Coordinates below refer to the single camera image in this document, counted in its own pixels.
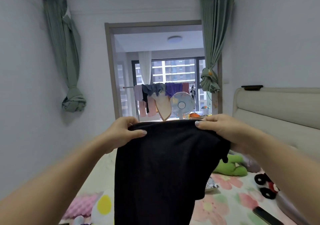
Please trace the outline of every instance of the green curtain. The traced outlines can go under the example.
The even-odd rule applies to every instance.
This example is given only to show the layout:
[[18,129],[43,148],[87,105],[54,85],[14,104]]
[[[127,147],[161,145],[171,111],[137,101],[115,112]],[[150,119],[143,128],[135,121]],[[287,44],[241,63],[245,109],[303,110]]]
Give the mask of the green curtain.
[[66,0],[44,0],[56,62],[69,88],[62,108],[67,112],[82,111],[86,100],[77,88],[79,78],[80,35],[71,20]]
[[206,67],[202,70],[200,85],[203,91],[216,93],[220,87],[213,67],[222,52],[234,0],[200,0],[200,2],[206,58]]

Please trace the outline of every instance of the pink pillow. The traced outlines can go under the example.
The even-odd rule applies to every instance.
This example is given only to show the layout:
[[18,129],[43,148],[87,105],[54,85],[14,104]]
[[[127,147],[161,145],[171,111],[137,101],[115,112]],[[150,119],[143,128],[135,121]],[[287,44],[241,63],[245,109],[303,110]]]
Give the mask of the pink pillow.
[[92,207],[98,199],[98,194],[77,196],[71,202],[62,219],[71,219],[77,216],[91,216]]

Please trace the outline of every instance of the ceiling light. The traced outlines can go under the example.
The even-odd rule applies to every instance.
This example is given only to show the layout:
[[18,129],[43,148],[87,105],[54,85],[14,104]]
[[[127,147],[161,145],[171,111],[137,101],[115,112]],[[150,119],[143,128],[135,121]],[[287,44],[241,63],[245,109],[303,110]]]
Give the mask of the ceiling light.
[[182,37],[181,36],[171,36],[168,38],[168,42],[175,44],[175,43],[179,43],[182,41]]

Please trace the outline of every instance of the hand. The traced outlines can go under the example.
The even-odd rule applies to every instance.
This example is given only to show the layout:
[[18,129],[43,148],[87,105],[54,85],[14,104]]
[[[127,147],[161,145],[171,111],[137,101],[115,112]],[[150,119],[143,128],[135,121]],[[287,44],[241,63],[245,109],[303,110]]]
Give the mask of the hand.
[[135,138],[144,137],[145,130],[128,130],[129,126],[138,123],[134,117],[121,117],[118,118],[112,125],[97,138],[99,143],[105,147],[105,152],[110,153],[114,149],[124,146],[129,141]]
[[226,114],[208,116],[203,121],[196,122],[196,126],[201,130],[215,131],[218,135],[236,144],[237,151],[245,153],[248,145],[263,134],[262,131]]

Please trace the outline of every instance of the white sheer curtain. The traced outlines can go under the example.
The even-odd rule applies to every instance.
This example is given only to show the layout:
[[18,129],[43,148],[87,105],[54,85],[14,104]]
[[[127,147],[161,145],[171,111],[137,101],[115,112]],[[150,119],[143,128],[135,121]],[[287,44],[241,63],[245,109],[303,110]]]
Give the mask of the white sheer curtain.
[[142,80],[144,84],[150,84],[152,70],[151,51],[141,51],[138,53]]

